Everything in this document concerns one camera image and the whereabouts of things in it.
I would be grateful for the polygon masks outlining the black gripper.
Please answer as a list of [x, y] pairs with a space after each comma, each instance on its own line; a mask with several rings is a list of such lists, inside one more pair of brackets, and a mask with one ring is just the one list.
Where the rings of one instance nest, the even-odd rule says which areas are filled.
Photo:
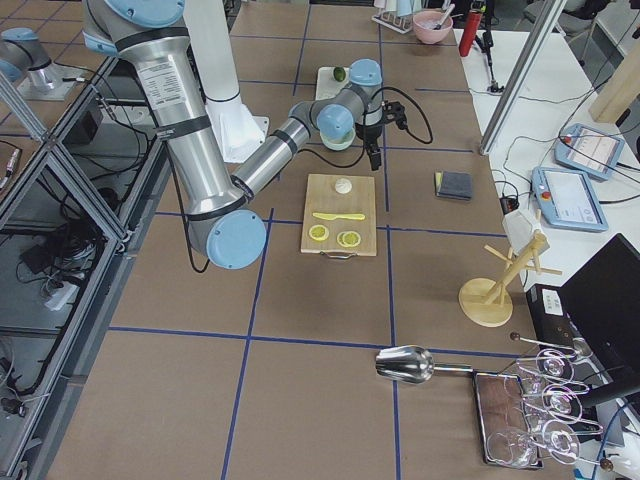
[[355, 123], [356, 136], [363, 141], [372, 170], [379, 170], [381, 167], [381, 150], [377, 139], [382, 135], [385, 126], [395, 123], [398, 129], [406, 129], [405, 107], [400, 102], [383, 101], [376, 113], [379, 113], [378, 119], [367, 114], [361, 122]]

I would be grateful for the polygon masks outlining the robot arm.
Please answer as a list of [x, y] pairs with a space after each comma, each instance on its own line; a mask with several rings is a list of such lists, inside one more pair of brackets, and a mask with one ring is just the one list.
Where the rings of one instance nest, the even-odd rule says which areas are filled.
[[27, 27], [1, 32], [1, 72], [11, 82], [27, 76], [39, 92], [52, 91], [62, 83], [38, 35]]
[[334, 97], [293, 106], [286, 121], [229, 172], [212, 124], [213, 103], [203, 99], [239, 102], [222, 3], [86, 1], [83, 13], [87, 47], [134, 67], [157, 121], [156, 135], [166, 143], [188, 195], [188, 244], [221, 268], [244, 268], [261, 255], [266, 229], [245, 205], [313, 131], [339, 140], [358, 130], [375, 139], [384, 124], [380, 65], [359, 59]]

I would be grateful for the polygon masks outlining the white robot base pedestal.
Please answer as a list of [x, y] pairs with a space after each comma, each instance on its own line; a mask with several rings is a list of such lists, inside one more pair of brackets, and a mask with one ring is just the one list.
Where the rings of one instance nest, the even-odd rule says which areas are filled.
[[253, 115], [241, 98], [223, 3], [187, 1], [183, 18], [222, 157], [242, 163], [264, 143], [269, 119]]

